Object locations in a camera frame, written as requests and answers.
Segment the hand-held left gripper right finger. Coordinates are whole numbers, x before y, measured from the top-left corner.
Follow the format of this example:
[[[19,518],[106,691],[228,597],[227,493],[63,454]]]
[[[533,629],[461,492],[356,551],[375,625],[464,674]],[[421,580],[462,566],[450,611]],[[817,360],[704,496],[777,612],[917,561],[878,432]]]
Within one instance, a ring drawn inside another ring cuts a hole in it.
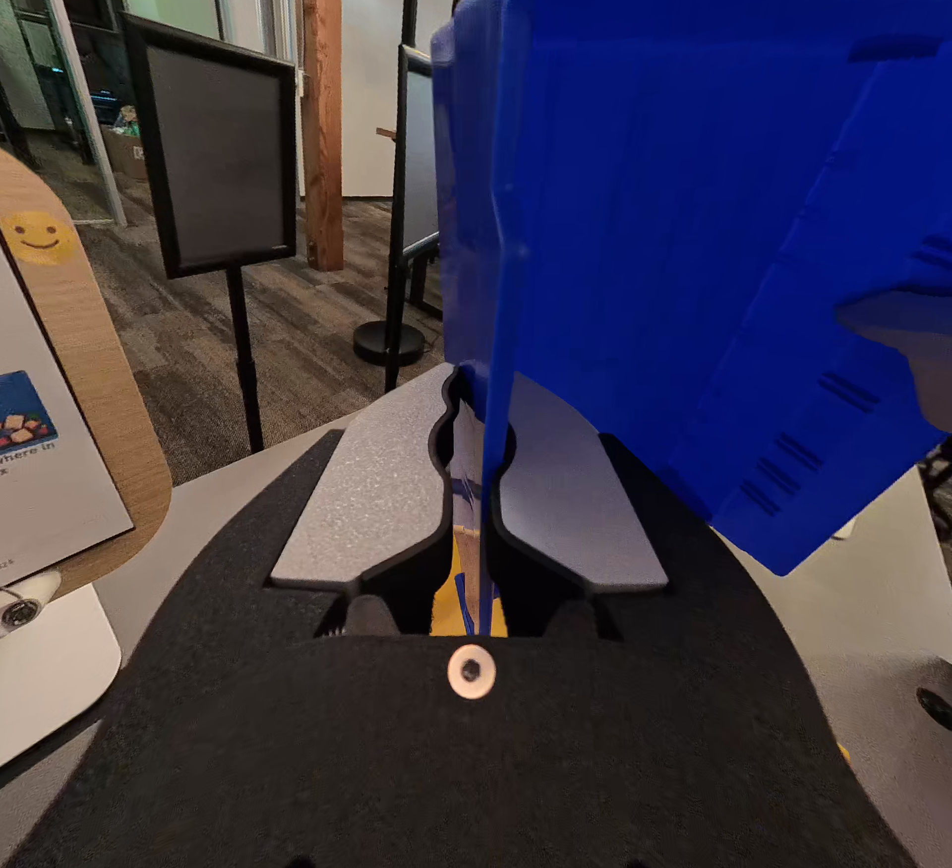
[[[517,373],[494,475],[494,584],[508,636],[542,636],[566,603],[669,580],[596,428]]]

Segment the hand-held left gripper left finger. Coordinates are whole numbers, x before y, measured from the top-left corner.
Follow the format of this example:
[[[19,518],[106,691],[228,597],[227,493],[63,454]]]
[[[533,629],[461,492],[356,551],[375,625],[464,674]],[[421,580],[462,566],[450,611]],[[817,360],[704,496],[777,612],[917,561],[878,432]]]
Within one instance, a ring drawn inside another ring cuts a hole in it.
[[[271,570],[275,586],[375,596],[403,634],[430,634],[453,561],[456,382],[443,363],[350,421]]]

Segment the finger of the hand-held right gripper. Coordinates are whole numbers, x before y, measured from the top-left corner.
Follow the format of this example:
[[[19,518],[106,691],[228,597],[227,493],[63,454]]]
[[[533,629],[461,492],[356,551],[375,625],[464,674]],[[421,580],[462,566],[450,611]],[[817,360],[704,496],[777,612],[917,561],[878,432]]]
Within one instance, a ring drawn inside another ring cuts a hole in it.
[[[895,349],[908,362],[924,419],[951,429],[951,298],[909,290],[877,293],[838,307],[841,326]]]

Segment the yellow plastic box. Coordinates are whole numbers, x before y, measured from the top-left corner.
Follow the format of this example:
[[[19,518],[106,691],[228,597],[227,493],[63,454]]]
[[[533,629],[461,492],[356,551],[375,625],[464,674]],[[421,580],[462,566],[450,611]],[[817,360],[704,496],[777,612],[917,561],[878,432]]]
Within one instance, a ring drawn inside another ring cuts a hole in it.
[[[480,629],[482,590],[481,541],[477,530],[453,527],[450,573],[438,589],[432,607],[431,636],[500,636],[507,627],[502,601],[492,589],[491,613],[487,628]]]

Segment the blue plastic box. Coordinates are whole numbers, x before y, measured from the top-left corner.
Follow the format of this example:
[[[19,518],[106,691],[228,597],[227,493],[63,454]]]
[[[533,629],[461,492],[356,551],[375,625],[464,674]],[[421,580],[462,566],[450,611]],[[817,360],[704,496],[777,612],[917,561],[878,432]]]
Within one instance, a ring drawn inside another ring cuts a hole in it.
[[[462,0],[431,52],[494,587],[517,373],[596,428],[667,591],[684,518],[786,576],[950,434],[836,317],[950,296],[950,0]]]

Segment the cardboard box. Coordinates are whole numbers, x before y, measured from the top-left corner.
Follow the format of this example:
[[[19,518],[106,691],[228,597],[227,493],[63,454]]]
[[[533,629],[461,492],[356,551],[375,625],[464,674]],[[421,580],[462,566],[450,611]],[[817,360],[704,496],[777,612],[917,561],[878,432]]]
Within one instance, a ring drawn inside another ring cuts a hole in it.
[[[141,138],[107,125],[99,127],[113,172],[146,182],[148,170]]]

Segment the black pole with round base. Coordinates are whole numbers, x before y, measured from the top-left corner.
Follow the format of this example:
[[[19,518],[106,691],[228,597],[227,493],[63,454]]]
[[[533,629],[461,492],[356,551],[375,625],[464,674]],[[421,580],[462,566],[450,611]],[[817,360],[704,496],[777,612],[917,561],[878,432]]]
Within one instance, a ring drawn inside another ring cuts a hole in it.
[[[408,279],[408,264],[404,258],[408,52],[415,47],[417,11],[418,0],[402,0],[401,37],[398,46],[394,188],[387,267],[387,312],[384,320],[365,323],[353,334],[354,351],[359,358],[384,367],[385,391],[395,389],[403,361],[401,352],[403,315]]]

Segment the white printed instruction sheet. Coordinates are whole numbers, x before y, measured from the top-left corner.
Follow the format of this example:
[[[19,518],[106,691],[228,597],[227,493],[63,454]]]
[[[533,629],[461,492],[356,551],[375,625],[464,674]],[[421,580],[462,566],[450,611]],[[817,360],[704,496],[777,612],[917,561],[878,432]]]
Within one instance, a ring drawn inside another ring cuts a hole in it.
[[[1,578],[134,528],[6,246],[1,259]]]

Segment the rounded wooden board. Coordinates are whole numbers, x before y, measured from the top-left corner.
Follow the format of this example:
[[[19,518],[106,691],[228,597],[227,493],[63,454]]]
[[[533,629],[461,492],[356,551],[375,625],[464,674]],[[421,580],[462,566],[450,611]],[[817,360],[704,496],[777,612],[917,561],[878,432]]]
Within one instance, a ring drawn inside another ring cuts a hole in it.
[[[172,476],[71,217],[53,190],[6,151],[1,212],[3,220],[44,220],[66,234],[65,258],[15,262],[133,523],[125,535],[54,564],[58,599],[109,575],[149,543],[169,511]]]

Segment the white stand base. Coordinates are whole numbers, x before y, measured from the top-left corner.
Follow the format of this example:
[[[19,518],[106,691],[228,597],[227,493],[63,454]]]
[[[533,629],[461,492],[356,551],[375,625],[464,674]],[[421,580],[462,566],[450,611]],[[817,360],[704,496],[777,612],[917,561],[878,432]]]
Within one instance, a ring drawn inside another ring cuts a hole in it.
[[[122,651],[93,584],[52,600],[1,641],[1,765],[81,716],[115,681]]]

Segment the yellow smiley sticker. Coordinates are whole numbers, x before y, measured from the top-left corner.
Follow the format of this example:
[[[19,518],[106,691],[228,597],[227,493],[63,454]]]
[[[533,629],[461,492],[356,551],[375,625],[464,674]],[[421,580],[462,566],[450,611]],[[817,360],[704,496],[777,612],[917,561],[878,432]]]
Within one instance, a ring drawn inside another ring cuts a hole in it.
[[[19,263],[60,267],[71,262],[80,241],[68,222],[41,211],[21,211],[3,215],[2,232],[6,245]]]

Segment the glass door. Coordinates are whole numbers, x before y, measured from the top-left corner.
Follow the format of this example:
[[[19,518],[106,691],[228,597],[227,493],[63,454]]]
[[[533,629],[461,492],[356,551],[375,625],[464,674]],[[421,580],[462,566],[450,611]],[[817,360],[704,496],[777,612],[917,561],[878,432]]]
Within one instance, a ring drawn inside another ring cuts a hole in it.
[[[2,149],[81,226],[127,225],[64,0],[1,0]]]

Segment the wooden support post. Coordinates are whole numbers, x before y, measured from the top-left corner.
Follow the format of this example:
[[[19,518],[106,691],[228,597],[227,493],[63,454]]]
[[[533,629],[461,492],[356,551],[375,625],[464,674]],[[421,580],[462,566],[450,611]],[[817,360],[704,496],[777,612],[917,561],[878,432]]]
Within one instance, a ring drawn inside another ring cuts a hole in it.
[[[344,267],[342,0],[302,0],[303,180],[308,264]]]

